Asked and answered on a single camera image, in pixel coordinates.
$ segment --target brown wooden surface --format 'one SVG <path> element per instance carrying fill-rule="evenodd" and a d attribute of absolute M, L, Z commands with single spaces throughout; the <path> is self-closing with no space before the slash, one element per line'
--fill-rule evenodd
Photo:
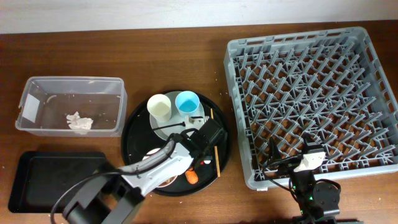
<path fill-rule="evenodd" d="M 49 222 L 47 214 L 16 214 L 7 209 L 19 156 L 25 151 L 103 151 L 115 166 L 123 165 L 119 138 L 41 138 L 18 131 L 14 123 L 29 77 L 121 77 L 128 94 L 127 115 L 154 93 L 197 91 L 224 111 L 235 137 L 236 123 L 231 100 L 225 94 L 223 66 L 229 40 L 351 26 L 368 30 L 389 83 L 395 88 L 397 21 L 0 35 L 0 223 Z M 398 90 L 393 91 L 397 97 Z M 233 141 L 233 153 L 221 178 L 186 197 L 151 194 L 134 222 L 273 223 L 275 219 L 299 215 L 299 207 L 288 192 L 248 189 L 236 139 Z M 340 180 L 343 191 L 338 218 L 396 223 L 397 178 L 398 173 Z"/>

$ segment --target transparent plastic bin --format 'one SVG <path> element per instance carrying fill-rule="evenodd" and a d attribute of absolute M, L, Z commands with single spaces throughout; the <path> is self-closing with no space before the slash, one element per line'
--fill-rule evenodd
<path fill-rule="evenodd" d="M 301 152 L 304 132 L 322 142 L 316 179 L 398 171 L 398 105 L 362 27 L 232 40 L 224 67 L 250 189 L 275 187 L 262 172 L 271 136 L 282 157 Z"/>
<path fill-rule="evenodd" d="M 15 126 L 37 136 L 118 137 L 126 119 L 121 78 L 31 77 L 19 103 Z M 90 130 L 70 129 L 67 115 L 91 118 Z"/>

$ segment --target black round plate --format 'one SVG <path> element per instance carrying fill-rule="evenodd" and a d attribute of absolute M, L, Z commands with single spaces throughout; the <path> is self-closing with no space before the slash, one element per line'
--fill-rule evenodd
<path fill-rule="evenodd" d="M 224 114 L 208 98 L 200 95 L 200 102 L 205 110 L 205 115 L 210 116 L 210 108 L 213 109 L 214 119 L 219 122 L 227 131 L 228 136 L 225 141 L 218 144 L 218 159 L 220 170 L 222 171 L 231 154 L 231 132 Z M 130 115 L 124 126 L 121 138 L 121 154 L 125 165 L 130 165 L 142 160 L 142 158 L 152 149 L 162 147 L 165 141 L 159 138 L 149 124 L 149 112 L 146 108 L 147 100 L 142 102 Z M 166 196 L 184 196 L 198 192 L 209 186 L 217 179 L 216 163 L 214 150 L 211 150 L 213 160 L 208 165 L 201 165 L 195 169 L 199 181 L 196 184 L 189 184 L 185 175 L 178 176 L 169 186 L 154 189 L 153 192 Z"/>

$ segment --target white backdrop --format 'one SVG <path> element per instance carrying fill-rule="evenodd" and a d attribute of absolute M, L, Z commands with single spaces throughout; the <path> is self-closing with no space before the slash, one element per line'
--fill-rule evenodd
<path fill-rule="evenodd" d="M 398 19 L 398 0 L 0 0 L 0 33 Z"/>

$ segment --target dish rack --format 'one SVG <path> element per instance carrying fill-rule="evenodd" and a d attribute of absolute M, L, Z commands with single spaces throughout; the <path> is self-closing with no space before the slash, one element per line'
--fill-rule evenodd
<path fill-rule="evenodd" d="M 271 136 L 282 158 L 301 152 L 304 132 L 322 142 L 316 179 L 398 170 L 397 102 L 362 27 L 232 40 L 224 67 L 250 189 L 275 187 L 262 173 Z"/>

